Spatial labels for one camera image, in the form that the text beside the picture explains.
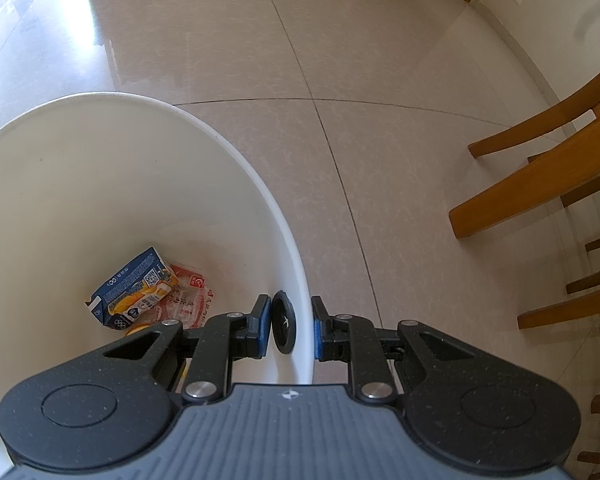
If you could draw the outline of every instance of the metal screw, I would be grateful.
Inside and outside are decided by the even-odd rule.
[[[184,391],[189,397],[193,397],[194,399],[205,399],[216,393],[218,388],[209,381],[196,381],[195,383],[187,384]]]
[[[387,383],[367,383],[362,386],[362,394],[368,399],[386,399],[394,389]]]

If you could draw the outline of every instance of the blue carton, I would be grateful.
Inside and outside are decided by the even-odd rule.
[[[177,284],[171,267],[150,247],[103,283],[86,305],[104,326],[124,330]]]

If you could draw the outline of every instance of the black oval object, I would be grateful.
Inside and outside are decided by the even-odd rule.
[[[284,290],[277,291],[271,302],[271,328],[278,350],[291,354],[296,344],[296,313]]]

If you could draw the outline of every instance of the gray ribbed panel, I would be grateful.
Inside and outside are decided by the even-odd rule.
[[[468,480],[417,447],[389,409],[364,406],[342,386],[241,384],[218,404],[184,410],[137,460],[84,476],[17,467],[4,480]],[[529,480],[564,480],[558,468]]]

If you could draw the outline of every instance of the trash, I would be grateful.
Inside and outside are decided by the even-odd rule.
[[[124,330],[177,284],[176,274],[151,247],[101,285],[87,307],[104,326]]]
[[[138,323],[177,319],[185,329],[202,326],[211,306],[213,291],[198,270],[178,263],[171,264],[171,269],[178,277],[178,283],[156,306],[142,314]]]

